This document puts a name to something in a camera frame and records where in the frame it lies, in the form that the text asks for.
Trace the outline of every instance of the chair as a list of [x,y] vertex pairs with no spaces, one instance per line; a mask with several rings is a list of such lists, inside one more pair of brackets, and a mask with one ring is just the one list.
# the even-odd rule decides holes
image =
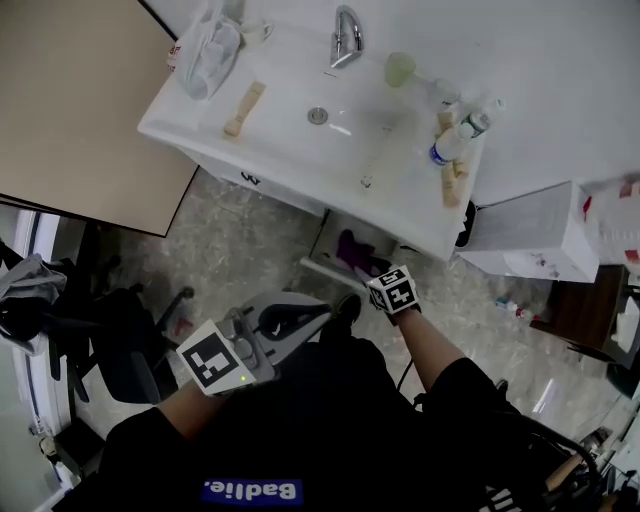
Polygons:
[[[0,258],[9,269],[22,261],[1,241]],[[98,282],[106,283],[106,274],[117,264],[119,259],[112,259]],[[180,302],[193,297],[192,288],[182,289],[155,323],[138,297],[141,285],[103,295],[102,286],[91,292],[89,274],[70,261],[45,266],[67,276],[63,293],[53,304],[31,298],[5,300],[0,327],[6,338],[20,347],[20,341],[45,333],[51,376],[60,380],[60,358],[66,356],[69,383],[83,402],[89,396],[82,379],[96,364],[109,393],[121,402],[156,404],[177,390],[166,359],[167,351],[177,345],[163,333]]]

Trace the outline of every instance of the small bottle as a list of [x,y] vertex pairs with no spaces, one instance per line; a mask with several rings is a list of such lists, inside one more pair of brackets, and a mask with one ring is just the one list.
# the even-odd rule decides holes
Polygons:
[[539,320],[538,315],[534,315],[533,312],[529,309],[521,308],[512,300],[500,297],[496,299],[494,303],[498,308],[509,311],[520,320],[524,320],[526,322],[530,322],[531,320]]
[[473,110],[462,120],[463,124],[469,124],[473,128],[473,138],[486,132],[500,118],[505,110],[502,100],[494,100],[484,104],[482,107]]
[[444,167],[458,158],[473,136],[473,127],[467,123],[453,126],[444,132],[429,150],[431,160]]

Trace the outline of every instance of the sink basin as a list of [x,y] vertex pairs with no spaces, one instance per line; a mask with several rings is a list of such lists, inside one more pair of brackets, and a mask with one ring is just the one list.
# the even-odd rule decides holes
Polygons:
[[[278,26],[257,51],[241,52],[236,67],[204,111],[199,129],[253,153],[275,172],[293,171],[368,188],[397,146],[396,128],[415,126],[417,115],[384,82],[383,67],[362,56],[346,68],[329,67],[329,44]],[[223,133],[254,80],[266,84],[238,137]],[[324,124],[307,114],[324,109]],[[403,143],[407,130],[403,130]]]

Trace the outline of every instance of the bottle cap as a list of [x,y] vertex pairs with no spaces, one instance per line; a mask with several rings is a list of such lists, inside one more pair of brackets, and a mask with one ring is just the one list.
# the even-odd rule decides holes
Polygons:
[[460,137],[461,139],[471,139],[475,132],[476,131],[473,129],[473,126],[471,126],[469,123],[462,123],[458,127],[458,137]]

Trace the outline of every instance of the purple object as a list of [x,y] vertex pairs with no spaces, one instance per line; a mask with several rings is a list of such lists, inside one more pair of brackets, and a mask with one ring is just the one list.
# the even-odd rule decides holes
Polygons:
[[371,277],[385,274],[391,268],[391,263],[373,255],[375,247],[356,242],[353,231],[345,229],[338,239],[336,256],[355,271],[356,267]]

